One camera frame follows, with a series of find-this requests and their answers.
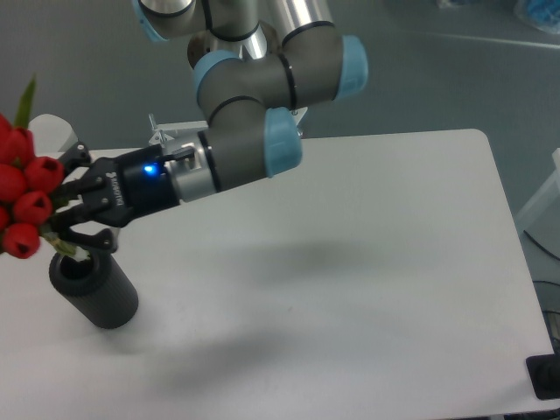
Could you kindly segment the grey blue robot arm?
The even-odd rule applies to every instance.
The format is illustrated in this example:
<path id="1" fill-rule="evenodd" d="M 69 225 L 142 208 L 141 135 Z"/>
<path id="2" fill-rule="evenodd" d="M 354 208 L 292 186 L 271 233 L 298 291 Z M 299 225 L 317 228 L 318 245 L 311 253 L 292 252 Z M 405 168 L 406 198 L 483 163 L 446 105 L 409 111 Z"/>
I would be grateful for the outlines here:
<path id="1" fill-rule="evenodd" d="M 62 156 L 84 175 L 54 192 L 63 210 L 45 227 L 48 240 L 115 252 L 116 230 L 183 203 L 271 178 L 297 167 L 302 144 L 295 110 L 359 93 L 368 57 L 341 35 L 324 1 L 271 1 L 271 34 L 255 1 L 136 1 L 148 37 L 204 34 L 193 91 L 206 128 L 171 134 L 118 157 L 92 158 L 84 143 Z"/>

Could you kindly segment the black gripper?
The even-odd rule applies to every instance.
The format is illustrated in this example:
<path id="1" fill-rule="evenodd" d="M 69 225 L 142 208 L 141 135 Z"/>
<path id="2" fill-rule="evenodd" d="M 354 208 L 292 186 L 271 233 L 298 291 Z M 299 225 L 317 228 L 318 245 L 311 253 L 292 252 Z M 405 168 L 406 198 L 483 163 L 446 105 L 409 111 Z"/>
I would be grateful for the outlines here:
<path id="1" fill-rule="evenodd" d="M 100 157 L 93 163 L 88 147 L 78 141 L 58 161 L 64 178 L 56 192 L 89 193 L 89 204 L 52 200 L 47 242 L 59 253 L 115 253 L 118 228 L 179 205 L 161 148 Z M 67 181 L 79 168 L 89 168 L 89 176 Z"/>

